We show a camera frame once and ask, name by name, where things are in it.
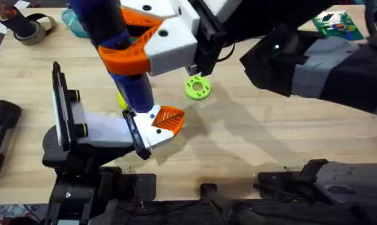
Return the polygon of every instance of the orange gripper part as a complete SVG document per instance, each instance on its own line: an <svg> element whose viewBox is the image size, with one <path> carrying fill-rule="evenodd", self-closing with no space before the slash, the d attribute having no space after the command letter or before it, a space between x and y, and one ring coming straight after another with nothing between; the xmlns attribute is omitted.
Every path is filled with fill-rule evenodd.
<svg viewBox="0 0 377 225"><path fill-rule="evenodd" d="M145 44L158 30L162 21L143 16L138 13L121 9L127 25L151 27L140 36L130 47L124 50L115 50L106 47L98 47L106 69L113 74L132 76L151 70L151 63L144 52Z"/></svg>
<svg viewBox="0 0 377 225"><path fill-rule="evenodd" d="M183 127L184 118L183 110L171 106L161 106L152 126L172 131L176 136Z"/></svg>

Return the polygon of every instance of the wooden table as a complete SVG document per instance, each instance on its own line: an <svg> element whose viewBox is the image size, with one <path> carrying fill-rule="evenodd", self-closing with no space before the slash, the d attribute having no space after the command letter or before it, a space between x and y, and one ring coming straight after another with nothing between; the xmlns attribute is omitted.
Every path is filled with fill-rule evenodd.
<svg viewBox="0 0 377 225"><path fill-rule="evenodd" d="M363 6L346 9L366 35ZM78 89L87 111L118 116L117 90L87 39L75 37L61 22L62 9L25 9L53 16L58 29L43 43L26 47L7 33L0 47L0 99L23 108L0 175L0 204L46 203L55 173L42 165L41 146L54 125L51 100L53 61ZM315 30L308 23L305 29ZM201 183L219 185L234 198L258 198L254 175L263 171L300 170L310 159L377 163L377 116L330 102L286 98L255 88L239 58L257 40L236 46L231 59L210 76L213 91L204 101L184 95L184 69L151 77L156 103L186 112L186 124L170 144L155 149L150 160L135 153L110 163L132 173L155 173L157 199L198 198Z"/></svg>

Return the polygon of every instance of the green plastic disc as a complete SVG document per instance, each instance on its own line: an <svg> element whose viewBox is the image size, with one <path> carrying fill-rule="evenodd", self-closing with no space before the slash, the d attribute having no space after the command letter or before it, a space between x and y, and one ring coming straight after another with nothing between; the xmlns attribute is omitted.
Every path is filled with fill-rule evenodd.
<svg viewBox="0 0 377 225"><path fill-rule="evenodd" d="M211 93L211 83L200 75L191 76L185 83L187 96L193 100L202 100Z"/></svg>

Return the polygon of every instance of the circuit board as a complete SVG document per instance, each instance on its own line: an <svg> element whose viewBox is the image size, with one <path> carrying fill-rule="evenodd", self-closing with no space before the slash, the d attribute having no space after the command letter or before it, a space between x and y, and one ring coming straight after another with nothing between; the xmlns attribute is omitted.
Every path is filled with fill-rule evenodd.
<svg viewBox="0 0 377 225"><path fill-rule="evenodd" d="M325 36L337 36L349 41L362 40L364 37L345 10L322 12L313 18L313 23Z"/></svg>

